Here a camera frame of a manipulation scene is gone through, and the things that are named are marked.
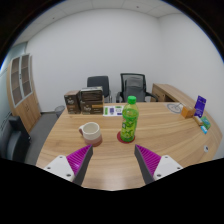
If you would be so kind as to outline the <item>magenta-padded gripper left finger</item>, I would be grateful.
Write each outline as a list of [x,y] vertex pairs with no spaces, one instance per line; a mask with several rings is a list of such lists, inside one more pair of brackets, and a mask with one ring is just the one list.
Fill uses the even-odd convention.
[[81,186],[92,155],[93,146],[87,145],[67,156],[57,156],[44,170]]

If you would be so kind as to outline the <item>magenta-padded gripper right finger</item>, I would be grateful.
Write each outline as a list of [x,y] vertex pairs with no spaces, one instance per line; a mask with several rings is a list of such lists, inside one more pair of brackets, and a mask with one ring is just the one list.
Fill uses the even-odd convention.
[[145,184],[150,184],[182,169],[182,166],[169,155],[159,156],[140,145],[135,145],[134,154]]

